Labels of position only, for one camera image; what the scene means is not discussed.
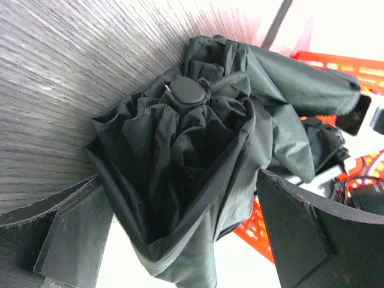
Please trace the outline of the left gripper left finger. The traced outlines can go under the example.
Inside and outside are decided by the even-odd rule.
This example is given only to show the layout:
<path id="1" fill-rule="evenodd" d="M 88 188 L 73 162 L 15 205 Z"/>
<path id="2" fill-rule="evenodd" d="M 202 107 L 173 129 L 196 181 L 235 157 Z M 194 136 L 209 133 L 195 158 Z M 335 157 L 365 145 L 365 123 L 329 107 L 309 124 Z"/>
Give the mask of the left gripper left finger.
<path id="1" fill-rule="evenodd" d="M 1 212 L 1 287 L 95 287 L 113 211 L 97 176 Z"/>

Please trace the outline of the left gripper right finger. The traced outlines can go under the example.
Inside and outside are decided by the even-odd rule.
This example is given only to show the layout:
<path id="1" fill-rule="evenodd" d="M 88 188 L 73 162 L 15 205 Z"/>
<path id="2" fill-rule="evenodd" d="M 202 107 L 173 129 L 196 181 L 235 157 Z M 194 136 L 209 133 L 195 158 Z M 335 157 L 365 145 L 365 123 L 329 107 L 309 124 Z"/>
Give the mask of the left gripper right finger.
<path id="1" fill-rule="evenodd" d="M 257 196 L 281 287 L 383 287 L 383 216 L 260 170 Z"/>

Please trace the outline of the black folding umbrella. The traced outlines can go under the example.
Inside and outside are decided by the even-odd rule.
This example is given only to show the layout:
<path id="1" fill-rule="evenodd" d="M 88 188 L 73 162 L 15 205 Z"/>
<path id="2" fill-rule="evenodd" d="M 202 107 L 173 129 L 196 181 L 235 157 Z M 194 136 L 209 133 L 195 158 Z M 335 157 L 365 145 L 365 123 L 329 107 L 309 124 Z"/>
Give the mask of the black folding umbrella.
<path id="1" fill-rule="evenodd" d="M 292 86 L 283 56 L 224 37 L 190 40 L 183 61 L 95 116 L 87 145 L 108 200 L 145 269 L 177 287 L 216 287 L 214 243 L 253 209 L 257 173 L 315 176 L 303 116 L 351 103 Z"/>

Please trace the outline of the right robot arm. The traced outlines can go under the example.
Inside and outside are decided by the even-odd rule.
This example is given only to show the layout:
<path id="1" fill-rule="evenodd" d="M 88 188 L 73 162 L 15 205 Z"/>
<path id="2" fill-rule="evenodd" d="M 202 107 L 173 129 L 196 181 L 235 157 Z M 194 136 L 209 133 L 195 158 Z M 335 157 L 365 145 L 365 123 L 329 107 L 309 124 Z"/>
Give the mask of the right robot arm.
<path id="1" fill-rule="evenodd" d="M 343 172 L 325 181 L 327 198 L 347 206 L 383 215 L 383 172 L 369 175 L 373 162 L 361 157 L 362 166 L 353 174 L 347 174 L 346 161 L 350 158 L 341 131 L 317 117 L 302 120 L 307 132 L 317 175 L 339 166 Z"/>

